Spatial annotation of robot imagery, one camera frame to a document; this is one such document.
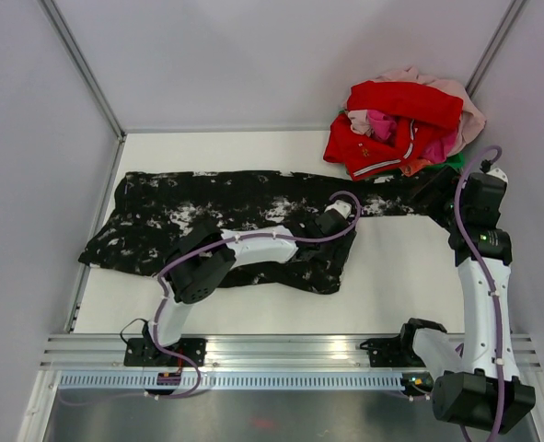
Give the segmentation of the red trousers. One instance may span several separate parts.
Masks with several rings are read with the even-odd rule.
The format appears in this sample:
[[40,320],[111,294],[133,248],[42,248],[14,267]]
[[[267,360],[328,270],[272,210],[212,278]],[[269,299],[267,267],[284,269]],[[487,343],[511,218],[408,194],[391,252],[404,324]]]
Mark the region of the red trousers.
[[463,100],[412,82],[354,85],[330,125],[323,160],[362,180],[409,165],[426,147],[456,134]]

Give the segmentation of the black white-splattered trousers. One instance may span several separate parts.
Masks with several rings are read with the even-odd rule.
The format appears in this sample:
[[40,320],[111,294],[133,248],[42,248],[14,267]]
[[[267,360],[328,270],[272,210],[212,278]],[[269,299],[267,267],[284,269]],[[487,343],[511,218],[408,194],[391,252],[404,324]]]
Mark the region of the black white-splattered trousers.
[[364,217],[420,215],[411,192],[432,178],[422,170],[350,181],[302,172],[130,171],[118,183],[115,206],[78,257],[89,267],[154,276],[179,238],[212,220],[220,228],[253,230],[304,223],[337,191],[355,194]]

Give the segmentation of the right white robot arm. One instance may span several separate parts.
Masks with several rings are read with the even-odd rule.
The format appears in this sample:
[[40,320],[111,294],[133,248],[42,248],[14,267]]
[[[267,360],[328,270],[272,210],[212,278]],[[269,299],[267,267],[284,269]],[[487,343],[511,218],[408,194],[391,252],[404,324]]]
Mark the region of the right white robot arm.
[[508,286],[512,242],[497,227],[508,178],[498,168],[461,177],[437,172],[412,200],[448,234],[464,305],[464,342],[457,349],[445,327],[410,319],[396,343],[404,363],[422,362],[434,381],[429,393],[437,420],[504,435],[535,406],[511,342]]

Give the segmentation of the light pink trousers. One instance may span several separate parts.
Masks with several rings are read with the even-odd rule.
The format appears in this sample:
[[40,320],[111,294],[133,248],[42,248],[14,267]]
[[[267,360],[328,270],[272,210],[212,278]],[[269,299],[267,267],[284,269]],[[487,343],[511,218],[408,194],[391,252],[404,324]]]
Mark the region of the light pink trousers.
[[381,111],[430,124],[445,134],[457,131],[454,154],[486,124],[486,117],[459,82],[423,74],[415,66],[393,69],[353,86],[344,109]]

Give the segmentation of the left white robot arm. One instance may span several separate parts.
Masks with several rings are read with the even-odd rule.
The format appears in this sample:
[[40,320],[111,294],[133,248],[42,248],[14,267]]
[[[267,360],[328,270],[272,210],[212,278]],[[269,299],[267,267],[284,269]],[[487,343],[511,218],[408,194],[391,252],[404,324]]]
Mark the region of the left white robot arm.
[[183,237],[167,257],[157,282],[164,290],[147,326],[145,355],[159,366],[177,355],[192,307],[210,296],[236,268],[262,264],[337,264],[355,238],[352,205],[336,200],[306,223],[236,231],[208,222]]

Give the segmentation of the magenta pink trousers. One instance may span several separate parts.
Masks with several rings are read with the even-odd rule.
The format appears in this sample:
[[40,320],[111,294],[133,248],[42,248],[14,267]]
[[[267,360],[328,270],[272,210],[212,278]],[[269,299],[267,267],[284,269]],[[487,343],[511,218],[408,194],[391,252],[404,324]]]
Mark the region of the magenta pink trousers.
[[367,120],[370,126],[370,136],[379,142],[388,142],[397,131],[396,119],[379,110],[368,110]]

